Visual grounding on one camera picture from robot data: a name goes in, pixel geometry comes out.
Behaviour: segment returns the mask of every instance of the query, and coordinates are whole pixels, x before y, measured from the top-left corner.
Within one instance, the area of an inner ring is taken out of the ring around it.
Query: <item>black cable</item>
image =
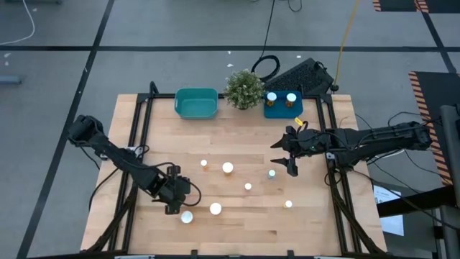
[[[295,131],[295,133],[296,133],[297,135],[299,134],[299,132],[300,132],[300,130],[302,129],[303,126],[304,126],[303,129],[308,128],[308,122],[307,122],[307,121],[303,121],[303,122],[302,122],[302,126],[300,126],[299,128],[297,128],[297,130]]]
[[[140,166],[140,165],[135,165],[135,164],[129,162],[128,160],[124,159],[122,156],[120,156],[120,155],[117,154],[117,153],[114,153],[114,154],[115,154],[115,155],[118,155],[118,157],[119,157],[120,159],[122,159],[124,163],[126,163],[126,164],[128,164],[128,165],[130,165],[130,166],[132,166],[132,167],[134,167],[134,168],[138,168],[138,169],[152,169],[152,168],[156,168],[156,167],[158,167],[158,166],[165,165],[165,164],[175,165],[174,163],[171,163],[171,162],[165,162],[165,163],[161,163],[161,164],[158,164],[158,165],[143,165],[143,166]],[[160,174],[161,176],[163,176],[163,177],[167,177],[167,175],[166,175],[165,173],[163,173],[161,170],[157,170],[157,173],[159,173],[159,174]]]
[[[93,198],[94,196],[96,195],[96,192],[100,189],[100,187],[105,183],[107,182],[110,177],[112,177],[116,172],[118,171],[118,168],[115,168],[115,170],[113,170],[104,180],[102,180],[102,182],[100,182],[96,188],[94,189],[93,193],[91,194],[90,198],[89,198],[89,204],[88,204],[88,210],[91,209],[91,204],[93,203]]]
[[[422,125],[427,125],[427,124],[430,124],[431,122],[435,122],[437,125],[441,127],[443,126],[442,121],[441,121],[441,116],[439,116],[438,119],[430,119],[426,122],[423,122]]]
[[[347,150],[350,150],[350,148],[348,147],[347,144],[345,144],[345,142],[338,136],[338,135],[335,135],[334,133],[331,133],[331,132],[322,132],[321,134],[326,134],[326,135],[330,135],[330,136],[334,136]]]
[[[88,157],[91,161],[93,161],[93,163],[96,165],[96,167],[98,168],[98,170],[100,170],[101,168],[99,168],[99,165],[98,163],[86,152],[86,150],[82,147],[80,147],[81,151],[83,151],[86,155],[86,157]]]
[[[418,114],[418,113],[415,113],[415,112],[398,112],[397,114],[391,116],[391,117],[388,119],[388,121],[387,121],[388,127],[391,127],[391,125],[390,125],[391,120],[394,119],[395,117],[398,117],[398,116],[401,115],[401,114],[411,114],[411,115],[421,116],[422,118],[424,118],[424,117],[425,117],[425,118],[428,118],[428,116],[426,116],[426,115]]]
[[[291,11],[293,11],[293,12],[299,12],[300,10],[302,10],[302,0],[299,0],[299,1],[300,1],[300,7],[299,7],[299,9],[294,10],[294,9],[291,7],[291,5],[290,5],[290,0],[287,0],[287,5],[289,6],[289,9],[290,9]]]
[[[270,25],[272,24],[273,9],[275,8],[275,0],[272,1],[272,10],[270,11],[270,18],[268,19],[267,33],[265,34],[264,48],[262,48],[262,54],[260,58],[264,55],[265,47],[267,46],[268,32],[270,31]]]
[[[377,162],[379,159],[386,158],[387,156],[393,155],[393,154],[398,153],[398,152],[400,152],[400,150],[395,150],[395,151],[392,151],[392,152],[390,152],[390,153],[387,153],[387,154],[385,154],[385,155],[383,155],[383,156],[381,156],[381,157],[378,157],[378,158],[375,159],[375,160],[372,160],[372,161],[371,161],[370,163],[368,163],[367,165],[371,165],[371,164]]]
[[[347,117],[344,117],[340,120],[339,122],[339,128],[342,126],[342,122],[345,120],[345,119],[348,119],[350,116],[347,116]]]
[[[157,168],[157,167],[160,167],[162,165],[172,165],[174,166],[175,164],[172,163],[172,162],[163,162],[163,163],[159,163],[159,164],[156,164],[156,165],[149,165],[149,168],[152,167],[152,168]]]
[[[361,119],[361,120],[362,120],[362,121],[363,121],[363,122],[364,122],[364,123],[365,123],[365,124],[366,124],[366,125],[367,125],[367,126],[370,128],[370,129],[371,129],[371,130],[372,130],[372,127],[371,127],[371,125],[369,125],[369,123],[367,123],[367,122],[366,122],[366,120],[365,120],[365,119],[363,119],[363,117],[359,116],[359,115],[358,115],[358,114],[356,114],[356,113],[355,113],[354,115],[356,115],[358,118],[360,118],[360,119]]]
[[[342,180],[342,175],[341,174],[339,174],[339,175],[340,175],[340,178],[336,181],[336,183],[340,183],[340,181]],[[329,172],[324,176],[324,184],[326,184],[327,186],[331,186],[331,184],[327,183],[327,181],[326,181],[328,176],[329,176]]]
[[[188,181],[188,183],[189,183],[191,186],[193,186],[193,187],[196,189],[196,191],[198,191],[198,200],[197,200],[197,202],[194,203],[194,204],[186,204],[185,202],[182,202],[182,204],[183,204],[183,205],[186,205],[186,206],[196,206],[196,205],[198,205],[198,204],[200,203],[200,201],[201,201],[201,190],[199,189],[198,186],[196,186],[196,185],[195,185],[194,183],[192,183],[190,180]]]
[[[405,131],[405,130],[414,130],[414,129],[417,129],[417,127],[408,127],[408,128],[405,128],[405,129],[392,129],[392,130],[385,130],[385,131],[382,131],[382,132],[373,132],[373,133],[369,133],[368,135],[365,135],[363,136],[358,144],[356,146],[354,146],[354,149],[358,148],[361,146],[362,142],[365,141],[368,137],[371,137],[373,135],[381,135],[381,134],[387,134],[387,133],[395,133],[395,132],[400,132],[400,131]],[[387,140],[389,139],[397,139],[397,138],[400,138],[400,137],[388,137]]]
[[[374,165],[377,166],[377,168],[379,168],[383,173],[386,173],[387,175],[391,176],[396,181],[400,182],[402,185],[408,187],[411,191],[415,192],[416,194],[420,194],[418,191],[414,190],[412,187],[410,187],[408,184],[406,184],[405,182],[403,182],[400,179],[398,179],[396,176],[394,176],[391,173],[388,173],[387,171],[383,170],[381,167],[379,167],[379,165],[377,165],[377,163],[374,163]]]
[[[134,149],[134,152],[136,152],[137,149],[143,147],[143,151],[141,154],[139,154],[139,156],[141,155],[144,155],[145,153],[149,152],[150,151],[150,147],[148,145],[144,145],[144,146],[138,146]],[[118,171],[119,168],[116,168],[115,170],[113,170],[107,177],[105,177],[104,180],[102,180],[97,186],[96,188],[94,189],[93,193],[91,194],[91,197],[89,198],[89,204],[88,204],[88,210],[91,209],[91,204],[93,203],[93,198],[94,196],[96,195],[96,192],[100,189],[100,187],[105,183],[107,182],[110,177],[112,177],[117,171]]]
[[[392,194],[394,194],[394,195],[400,197],[405,203],[409,204],[409,206],[411,206],[412,208],[416,209],[416,210],[419,211],[419,212],[422,212],[422,213],[426,214],[427,216],[429,216],[429,217],[432,218],[433,220],[435,220],[435,221],[437,221],[437,222],[439,222],[439,223],[441,223],[441,224],[444,224],[444,225],[446,225],[447,227],[450,227],[450,228],[453,229],[453,230],[460,231],[460,229],[459,229],[458,227],[454,227],[453,225],[451,225],[451,224],[449,224],[449,223],[446,223],[445,221],[443,221],[443,220],[441,220],[441,219],[438,219],[437,217],[433,216],[431,213],[428,213],[428,212],[422,210],[419,206],[415,205],[414,203],[412,203],[411,201],[409,201],[409,200],[406,199],[405,197],[403,197],[403,196],[401,196],[401,195],[395,193],[394,191],[389,190],[388,188],[382,186],[382,185],[384,185],[382,182],[376,181],[376,180],[374,180],[374,179],[371,178],[370,176],[367,176],[367,175],[364,174],[364,173],[358,172],[358,171],[356,171],[356,170],[353,170],[353,171],[354,171],[355,173],[359,173],[360,175],[367,177],[367,178],[371,181],[372,184],[378,183],[378,184],[380,185],[380,187],[382,187],[383,189],[389,191],[390,193],[392,193]]]
[[[423,171],[426,171],[426,172],[429,172],[429,173],[432,173],[432,174],[436,174],[437,176],[439,177],[443,177],[441,174],[435,172],[435,171],[431,171],[431,170],[428,170],[426,168],[423,168],[421,166],[419,166],[410,156],[409,156],[409,153],[407,152],[407,150],[404,150],[405,154],[407,155],[407,157],[409,158],[410,162],[412,162],[412,164],[414,164],[416,167],[418,167],[419,169],[423,170]]]
[[[275,69],[268,76],[264,76],[264,77],[260,78],[260,81],[263,82],[263,83],[269,81],[271,78],[276,76],[278,74],[278,72],[280,71],[280,67],[281,67],[280,59],[278,59],[277,56],[275,56],[275,55],[266,55],[266,56],[264,56],[265,48],[267,47],[268,32],[270,31],[270,26],[272,24],[272,17],[273,17],[273,9],[274,8],[275,8],[275,0],[273,0],[273,2],[272,2],[272,10],[270,11],[270,18],[268,20],[267,33],[265,34],[265,41],[264,41],[264,47],[262,48],[262,54],[260,55],[259,59],[256,61],[256,63],[251,68],[251,73],[255,73],[256,67],[263,60],[267,60],[267,59],[274,60],[274,62],[276,63]]]

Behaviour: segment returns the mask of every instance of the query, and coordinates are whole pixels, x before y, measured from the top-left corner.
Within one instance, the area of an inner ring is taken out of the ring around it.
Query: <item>wooden table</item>
[[[109,132],[110,141],[127,146],[134,113],[136,95],[119,95]],[[140,191],[132,229],[129,253],[190,255],[197,249],[200,255],[340,255],[330,188],[323,179],[327,172],[324,155],[297,160],[299,176],[293,178],[282,165],[270,162],[288,154],[270,149],[285,131],[286,125],[296,126],[293,119],[265,119],[262,105],[239,111],[219,100],[218,114],[212,120],[183,120],[175,113],[174,99],[154,99],[147,145],[150,151],[144,163],[172,161],[182,168],[182,174],[203,192],[201,203],[184,207],[193,213],[193,222],[183,224],[180,215],[165,215],[164,204],[152,203]],[[318,112],[314,100],[303,100],[309,127],[319,130]],[[333,96],[337,124],[357,128],[351,97]],[[329,127],[326,105],[323,105]],[[140,123],[137,141],[140,138]],[[203,171],[200,161],[206,159],[209,169]],[[231,176],[222,172],[222,164],[234,164]],[[114,165],[102,162],[98,182]],[[275,169],[274,179],[267,178]],[[356,166],[368,173],[366,164]],[[91,246],[105,230],[114,215],[121,174],[117,174],[96,194],[88,217],[82,248]],[[252,190],[245,191],[244,184]],[[372,185],[356,173],[349,173],[351,196],[356,218],[375,243],[386,250],[380,219],[375,206]],[[197,199],[196,191],[187,202]],[[283,209],[286,200],[291,209]],[[222,213],[214,216],[209,206],[222,204]],[[349,225],[344,218],[349,250],[352,250]],[[124,231],[121,224],[120,233]],[[121,247],[119,235],[118,247]]]

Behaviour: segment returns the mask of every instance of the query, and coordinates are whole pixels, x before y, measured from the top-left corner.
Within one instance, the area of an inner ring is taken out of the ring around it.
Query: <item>green plant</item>
[[[224,94],[233,107],[248,109],[263,102],[264,92],[264,83],[256,74],[245,69],[229,77]]]

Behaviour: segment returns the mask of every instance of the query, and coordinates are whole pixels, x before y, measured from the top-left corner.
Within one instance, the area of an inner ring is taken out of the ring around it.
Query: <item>blue container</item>
[[[218,105],[212,88],[182,88],[175,94],[175,111],[182,119],[212,119]]]

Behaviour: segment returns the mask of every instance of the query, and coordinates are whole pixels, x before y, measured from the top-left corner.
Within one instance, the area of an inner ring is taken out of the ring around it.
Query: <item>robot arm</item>
[[[97,155],[104,154],[117,168],[128,172],[133,182],[157,201],[164,202],[166,214],[178,214],[190,193],[190,180],[179,176],[180,166],[173,163],[148,166],[141,163],[131,150],[118,148],[105,136],[102,123],[91,116],[80,115],[69,128],[69,141],[76,147],[92,147]],[[167,173],[158,166],[169,164]]]
[[[350,171],[360,160],[402,148],[426,150],[432,142],[429,128],[418,122],[368,130],[326,129],[325,132],[307,127],[308,123],[304,129],[286,127],[286,134],[271,147],[281,147],[289,152],[289,159],[271,161],[285,165],[291,176],[298,175],[295,159],[303,156],[330,153],[333,168]]]

